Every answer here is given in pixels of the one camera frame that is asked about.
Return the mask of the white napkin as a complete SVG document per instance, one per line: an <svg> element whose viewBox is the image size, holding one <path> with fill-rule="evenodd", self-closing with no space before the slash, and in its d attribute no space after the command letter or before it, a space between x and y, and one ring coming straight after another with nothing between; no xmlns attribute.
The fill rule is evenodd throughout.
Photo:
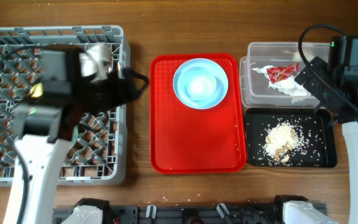
<svg viewBox="0 0 358 224"><path fill-rule="evenodd" d="M287 78L286 80L282 80L279 81L277 83L272 83L269 79L269 76L267 74L267 69L271 68L271 67L275 67L273 65L266 65L262 68L253 68L252 70L262 74L265 78L268 79L268 87L272 88L274 90L279 91L280 93L283 93L284 95L287 96L311 96L311 94L306 91L301 85L297 84L297 82L295 81L295 76L294 74Z"/></svg>

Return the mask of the red snack wrapper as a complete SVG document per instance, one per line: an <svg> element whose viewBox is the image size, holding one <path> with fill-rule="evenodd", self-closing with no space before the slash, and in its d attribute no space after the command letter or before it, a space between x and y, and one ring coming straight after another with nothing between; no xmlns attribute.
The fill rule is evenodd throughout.
<svg viewBox="0 0 358 224"><path fill-rule="evenodd" d="M287 66L271 67L267 69L267 74L270 81L274 84L291 77L299 70L300 64L295 63Z"/></svg>

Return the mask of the yellow plastic cup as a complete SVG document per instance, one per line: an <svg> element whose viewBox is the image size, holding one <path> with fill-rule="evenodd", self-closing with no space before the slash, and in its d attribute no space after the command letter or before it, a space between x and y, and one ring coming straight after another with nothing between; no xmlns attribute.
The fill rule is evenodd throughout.
<svg viewBox="0 0 358 224"><path fill-rule="evenodd" d="M32 98L39 98L43 95L43 86L41 83L37 83L35 84L31 89L30 89L30 96Z"/></svg>

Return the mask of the light blue plate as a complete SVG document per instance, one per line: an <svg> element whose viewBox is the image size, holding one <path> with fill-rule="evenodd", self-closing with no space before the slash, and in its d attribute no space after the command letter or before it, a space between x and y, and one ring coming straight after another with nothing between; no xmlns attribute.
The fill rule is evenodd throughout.
<svg viewBox="0 0 358 224"><path fill-rule="evenodd" d="M194 66L207 68L211 70L212 73L216 76L216 81L217 81L216 90L213 93L213 95L206 100L193 101L189 99L185 95L180 85L182 72ZM187 107L196 110L207 110L220 104L220 102L222 102L222 100L226 97L226 94L228 92L228 87L229 87L228 76L224 71L224 69L222 68L222 66L206 58L194 58L194 59L187 60L177 68L173 76L173 90L175 92L176 97Z"/></svg>

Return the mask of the light blue bowl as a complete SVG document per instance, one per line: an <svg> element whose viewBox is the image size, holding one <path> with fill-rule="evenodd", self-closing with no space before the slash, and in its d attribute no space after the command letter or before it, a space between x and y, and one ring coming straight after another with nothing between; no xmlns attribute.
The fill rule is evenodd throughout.
<svg viewBox="0 0 358 224"><path fill-rule="evenodd" d="M211 70L194 66L182 72L180 85L189 99L201 101L213 95L217 81Z"/></svg>

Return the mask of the green bowl with rice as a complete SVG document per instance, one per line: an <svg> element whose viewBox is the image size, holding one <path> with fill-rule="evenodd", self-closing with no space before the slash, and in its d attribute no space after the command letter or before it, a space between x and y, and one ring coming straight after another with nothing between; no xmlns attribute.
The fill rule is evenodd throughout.
<svg viewBox="0 0 358 224"><path fill-rule="evenodd" d="M69 149L72 149L75 146L75 144L76 144L76 142L78 140L78 135L79 135L78 127L75 126L74 129L73 129Z"/></svg>

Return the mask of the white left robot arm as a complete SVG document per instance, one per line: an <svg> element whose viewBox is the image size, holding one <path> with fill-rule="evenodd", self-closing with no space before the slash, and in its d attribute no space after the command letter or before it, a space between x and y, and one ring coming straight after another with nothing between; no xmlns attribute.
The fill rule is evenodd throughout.
<svg viewBox="0 0 358 224"><path fill-rule="evenodd" d="M97 43L46 45L34 92L14 108L16 161L5 223L50 223L63 160L84 114L134 101L136 73L111 69L111 49Z"/></svg>

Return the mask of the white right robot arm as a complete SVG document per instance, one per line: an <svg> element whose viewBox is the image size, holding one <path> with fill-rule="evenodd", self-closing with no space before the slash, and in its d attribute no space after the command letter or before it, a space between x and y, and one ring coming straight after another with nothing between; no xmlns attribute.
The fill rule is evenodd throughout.
<svg viewBox="0 0 358 224"><path fill-rule="evenodd" d="M298 53L305 68L295 81L342 125L349 161L349 223L358 223L358 36L333 37L328 61L320 57L308 60L302 40L298 41Z"/></svg>

